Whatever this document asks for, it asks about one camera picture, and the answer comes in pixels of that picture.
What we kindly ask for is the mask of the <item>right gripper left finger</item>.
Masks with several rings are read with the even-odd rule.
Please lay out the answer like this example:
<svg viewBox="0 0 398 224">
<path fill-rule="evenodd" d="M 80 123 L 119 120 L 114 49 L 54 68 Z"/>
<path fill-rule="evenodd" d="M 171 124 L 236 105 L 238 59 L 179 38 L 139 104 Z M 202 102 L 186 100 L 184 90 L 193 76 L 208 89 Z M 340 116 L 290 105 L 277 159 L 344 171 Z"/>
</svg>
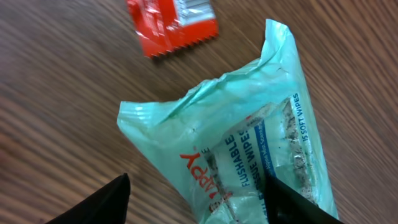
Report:
<svg viewBox="0 0 398 224">
<path fill-rule="evenodd" d="M 47 224 L 125 224 L 130 193 L 124 173 Z"/>
</svg>

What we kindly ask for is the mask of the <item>teal tissue packet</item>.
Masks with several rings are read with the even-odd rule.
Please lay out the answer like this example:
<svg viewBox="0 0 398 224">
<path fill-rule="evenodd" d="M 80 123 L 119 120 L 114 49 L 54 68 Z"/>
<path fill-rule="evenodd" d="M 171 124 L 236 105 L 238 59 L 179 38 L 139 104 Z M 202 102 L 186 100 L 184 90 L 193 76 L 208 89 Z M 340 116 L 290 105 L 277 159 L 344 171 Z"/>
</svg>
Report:
<svg viewBox="0 0 398 224">
<path fill-rule="evenodd" d="M 295 39 L 267 20 L 261 56 L 169 102 L 123 101 L 121 132 L 198 223 L 266 223 L 265 172 L 333 217 L 320 135 Z"/>
</svg>

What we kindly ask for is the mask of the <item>red stick packet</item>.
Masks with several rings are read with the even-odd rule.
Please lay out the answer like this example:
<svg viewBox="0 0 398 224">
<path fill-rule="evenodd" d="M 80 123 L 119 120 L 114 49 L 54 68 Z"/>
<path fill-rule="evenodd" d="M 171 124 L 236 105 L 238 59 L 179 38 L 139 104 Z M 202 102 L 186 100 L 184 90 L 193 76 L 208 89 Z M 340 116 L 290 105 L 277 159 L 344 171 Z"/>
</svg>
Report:
<svg viewBox="0 0 398 224">
<path fill-rule="evenodd" d="M 145 57 L 161 57 L 218 35 L 210 0 L 127 0 Z"/>
</svg>

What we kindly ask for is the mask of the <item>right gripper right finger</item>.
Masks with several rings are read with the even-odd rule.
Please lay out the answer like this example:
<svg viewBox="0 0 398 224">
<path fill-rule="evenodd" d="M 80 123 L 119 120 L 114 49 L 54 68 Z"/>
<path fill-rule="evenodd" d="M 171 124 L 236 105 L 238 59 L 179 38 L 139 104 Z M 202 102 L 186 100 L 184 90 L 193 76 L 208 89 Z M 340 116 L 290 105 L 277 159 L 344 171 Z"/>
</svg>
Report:
<svg viewBox="0 0 398 224">
<path fill-rule="evenodd" d="M 269 224 L 343 224 L 271 174 L 263 194 Z"/>
</svg>

